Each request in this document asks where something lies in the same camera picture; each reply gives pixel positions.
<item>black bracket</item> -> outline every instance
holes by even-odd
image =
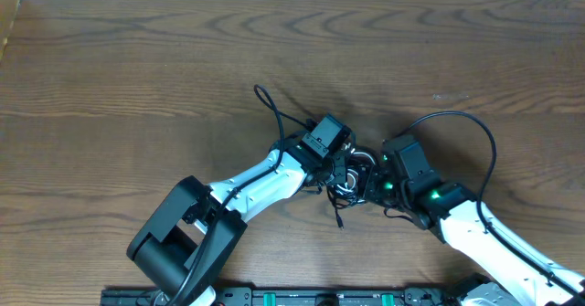
[[[207,186],[189,176],[173,188],[128,246],[126,256],[167,296],[178,292],[199,252],[177,222],[183,219],[193,223],[198,219],[208,224],[217,203],[211,200]],[[237,211],[227,212],[218,221],[177,305],[190,304],[213,283],[247,227]]]
[[[384,195],[378,189],[378,198],[373,202],[381,204],[389,199],[397,203],[395,208],[406,212],[415,226],[429,229],[444,243],[440,219],[448,217],[451,209],[466,200],[474,201],[473,192],[461,184],[443,182],[414,136],[402,135],[384,142],[382,156],[384,179],[393,182],[393,192]]]

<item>black plastic housing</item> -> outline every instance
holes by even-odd
[[[403,135],[382,146],[384,163],[398,184],[406,181],[409,195],[416,197],[441,184],[441,177],[431,168],[420,143],[412,135]]]
[[[175,296],[200,251],[197,244],[176,224],[212,218],[217,205],[209,188],[195,177],[179,182],[154,211],[126,250],[126,255],[167,296]],[[221,268],[248,226],[237,211],[227,212],[215,226],[205,253],[191,278],[177,296],[177,305],[193,302],[218,276]]]
[[[329,153],[337,152],[350,133],[351,129],[327,114],[312,132],[304,135],[301,146],[323,159]]]

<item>wire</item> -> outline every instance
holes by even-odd
[[[378,164],[376,158],[370,154],[367,148],[355,144],[352,144],[352,147],[356,147],[357,150],[352,152],[349,157],[348,162],[351,163],[347,168],[346,176],[349,175],[354,179],[353,185],[351,188],[346,185],[327,186],[327,198],[329,199],[329,202],[331,202],[331,206],[334,208],[335,220],[337,221],[337,226],[340,229],[344,229],[344,221],[341,218],[341,215],[339,215],[339,210],[347,209],[352,206],[362,205],[366,202],[366,200],[358,194],[359,173],[356,170],[357,167],[360,165],[369,167],[369,176],[369,174],[371,174],[371,168]]]
[[[391,215],[389,215],[389,214],[388,214],[388,211],[389,211],[390,209],[392,209],[392,208],[388,207],[388,208],[385,208],[385,209],[384,209],[384,216],[386,216],[386,217],[388,217],[388,218],[400,218],[400,219],[404,219],[404,220],[407,220],[407,221],[409,221],[410,223],[412,223],[412,219],[411,219],[411,218],[409,218],[408,216],[404,216],[404,215],[391,216]]]
[[[156,300],[158,300],[158,298],[163,294],[164,292],[162,290],[159,290],[157,293],[155,293],[153,295],[153,297],[151,297],[150,299],[150,306],[156,306]]]
[[[262,102],[262,104],[266,105],[266,107],[269,108],[269,109],[271,109],[272,111],[278,112],[278,115],[280,115],[280,116],[282,116],[282,117],[284,117],[284,118],[286,118],[286,119],[288,119],[290,121],[293,121],[293,122],[296,122],[296,123],[302,125],[306,130],[311,130],[307,124],[303,123],[299,119],[296,119],[295,117],[293,117],[291,115],[288,115],[288,114],[286,114],[284,112],[275,110],[276,108],[274,108],[274,102],[271,101],[271,100],[269,100],[269,102],[267,102],[266,100],[264,100],[264,98],[256,90],[256,86],[254,86],[254,93],[256,94],[256,97],[258,97],[258,99]]]
[[[486,232],[490,232],[495,237],[495,239],[498,240],[498,242],[500,242],[510,252],[512,252],[515,256],[517,256],[522,261],[524,261],[526,264],[528,264],[528,266],[530,266],[531,268],[533,268],[534,270],[536,270],[540,275],[543,275],[544,277],[546,277],[547,280],[548,280],[548,282],[553,282],[553,283],[557,284],[564,291],[566,291],[569,294],[571,294],[573,297],[583,298],[583,297],[581,297],[579,295],[579,293],[577,291],[575,291],[574,289],[572,289],[569,286],[569,284],[567,284],[563,280],[557,278],[557,276],[555,276],[555,273],[553,271],[548,272],[546,269],[543,269],[533,259],[531,259],[530,257],[524,255],[522,252],[520,252],[518,249],[516,249],[514,246],[512,246],[507,240],[505,240],[502,236],[500,236],[500,234],[497,233],[497,231],[495,231],[492,223],[491,222],[488,222],[485,219],[484,212],[482,211],[482,199],[484,197],[485,188],[487,187],[487,184],[489,183],[490,178],[492,177],[492,173],[494,172],[495,159],[497,157],[497,149],[495,147],[495,139],[494,139],[494,136],[492,135],[492,132],[490,131],[490,129],[485,125],[485,123],[483,123],[481,120],[479,120],[478,118],[476,118],[472,114],[469,114],[469,113],[466,113],[466,112],[463,112],[463,111],[439,111],[439,112],[434,112],[434,113],[425,115],[425,116],[417,119],[408,128],[406,128],[405,130],[403,130],[402,132],[400,132],[398,134],[398,136],[403,135],[404,133],[408,132],[409,130],[411,130],[412,128],[416,127],[421,122],[426,121],[427,119],[435,118],[435,117],[443,116],[443,115],[462,116],[462,117],[465,117],[467,119],[470,119],[470,120],[474,121],[480,127],[482,127],[482,129],[484,130],[485,134],[487,135],[487,138],[490,140],[490,144],[491,144],[491,148],[492,148],[492,160],[490,161],[490,165],[487,168],[487,172],[485,174],[484,182],[482,183],[479,191],[477,192],[477,200],[476,200],[477,216],[479,216],[479,219],[481,220],[482,224],[484,224],[485,231]]]
[[[264,97],[266,97],[266,99],[268,100],[268,102],[270,104],[267,103],[264,100],[264,98],[260,95],[260,93],[258,92],[258,90],[260,90],[264,94]],[[274,104],[274,101],[272,100],[272,97],[271,97],[270,93],[264,87],[262,87],[261,85],[255,85],[254,86],[254,93],[256,94],[256,96],[258,96],[258,98],[262,101],[262,103],[264,103],[264,105],[266,105],[269,109],[271,109],[274,112],[274,116],[276,117],[276,121],[278,123],[278,130],[279,130],[279,134],[280,134],[280,139],[279,139],[279,143],[278,143],[278,148],[279,148],[278,159],[276,160],[276,163],[274,163],[274,165],[271,166],[270,168],[268,168],[266,171],[264,171],[264,172],[262,172],[260,174],[257,174],[256,176],[254,176],[251,179],[247,180],[246,182],[242,183],[238,187],[233,188],[231,190],[231,192],[229,192],[229,194],[226,197],[226,199],[221,203],[221,206],[219,207],[219,209],[218,209],[218,211],[216,213],[216,216],[213,219],[213,222],[209,226],[209,229],[207,230],[207,233],[203,237],[203,240],[201,241],[201,244],[199,245],[198,252],[195,255],[195,258],[193,259],[193,263],[191,264],[191,267],[189,268],[189,272],[186,274],[185,279],[183,280],[183,282],[179,286],[179,289],[176,292],[175,296],[173,296],[173,298],[166,304],[166,306],[172,306],[172,305],[174,305],[176,303],[176,301],[178,300],[178,298],[185,291],[185,287],[188,285],[188,283],[193,278],[193,275],[195,274],[195,271],[197,269],[197,266],[199,265],[199,262],[201,261],[201,258],[203,257],[203,254],[205,253],[205,249],[207,247],[207,244],[209,243],[209,239],[213,235],[213,232],[215,231],[216,226],[218,225],[219,220],[223,217],[224,210],[226,209],[226,206],[228,205],[229,201],[237,193],[239,193],[239,191],[241,191],[242,189],[246,188],[246,186],[248,186],[248,185],[256,182],[257,180],[261,179],[265,175],[267,175],[267,174],[269,174],[269,173],[271,173],[273,171],[276,171],[276,169],[278,169],[278,166],[282,162],[282,156],[284,154],[284,128],[282,126],[282,118],[281,118],[281,116],[285,116],[285,115],[284,115],[284,113],[278,111],[278,109],[276,108],[276,104]],[[293,121],[296,121],[297,123],[299,123],[299,121],[297,121],[293,117],[289,117],[289,116],[285,116],[285,117],[288,118],[288,119],[291,119]]]

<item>table surface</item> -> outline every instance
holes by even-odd
[[[23,0],[0,65],[0,300],[95,305],[104,286],[151,284],[125,249],[169,190],[231,177],[278,137],[255,83],[375,149],[432,111],[478,115],[499,151],[486,203],[585,273],[584,65],[585,0]],[[439,118],[416,134],[478,187],[480,129]],[[480,270],[379,207],[341,215],[344,231],[325,195],[271,206],[221,278],[390,287]]]

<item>white robotic arm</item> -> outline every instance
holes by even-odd
[[[583,291],[580,284],[585,278],[582,275],[563,268],[554,260],[538,252],[504,226],[485,204],[482,204],[482,208],[484,216],[492,223],[492,227],[508,243],[575,291]],[[560,305],[573,297],[559,285],[549,282],[545,276],[510,252],[491,233],[487,232],[477,215],[475,202],[465,201],[451,209],[450,215],[441,219],[441,232],[447,244],[478,263],[522,305],[546,305],[549,302]],[[492,304],[497,306],[498,300],[493,300]]]
[[[400,135],[385,142],[378,160],[367,149],[354,152],[355,139],[347,142],[350,134],[327,115],[301,140],[301,135],[280,140],[262,162],[230,179],[209,185],[193,176],[184,179],[138,232],[127,256],[165,295],[173,296],[168,304],[208,306],[215,299],[210,285],[246,223],[305,186],[325,186],[340,227],[338,210],[343,208],[370,202],[396,209],[476,261],[523,306],[583,302],[583,276],[532,248],[483,203],[480,217],[476,206],[481,197],[462,185],[443,182],[414,137]],[[206,234],[201,246],[178,228],[181,219]]]

